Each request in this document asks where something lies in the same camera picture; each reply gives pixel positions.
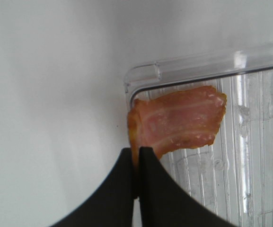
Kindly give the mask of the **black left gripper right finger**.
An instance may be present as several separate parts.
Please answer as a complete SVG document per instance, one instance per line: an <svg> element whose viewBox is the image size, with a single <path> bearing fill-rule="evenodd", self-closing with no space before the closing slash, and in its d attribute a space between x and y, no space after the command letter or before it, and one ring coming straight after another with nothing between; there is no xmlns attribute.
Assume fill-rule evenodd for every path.
<svg viewBox="0 0 273 227"><path fill-rule="evenodd" d="M152 148L140 148L139 175L144 227L232 226L189 196L166 172Z"/></svg>

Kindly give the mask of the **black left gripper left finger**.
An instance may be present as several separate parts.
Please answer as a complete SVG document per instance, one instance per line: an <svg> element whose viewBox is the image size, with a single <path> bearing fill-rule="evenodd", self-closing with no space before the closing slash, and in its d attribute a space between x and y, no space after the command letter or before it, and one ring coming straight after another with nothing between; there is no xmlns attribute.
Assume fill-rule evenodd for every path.
<svg viewBox="0 0 273 227"><path fill-rule="evenodd" d="M134 205L132 152L123 148L101 185L53 227L131 227Z"/></svg>

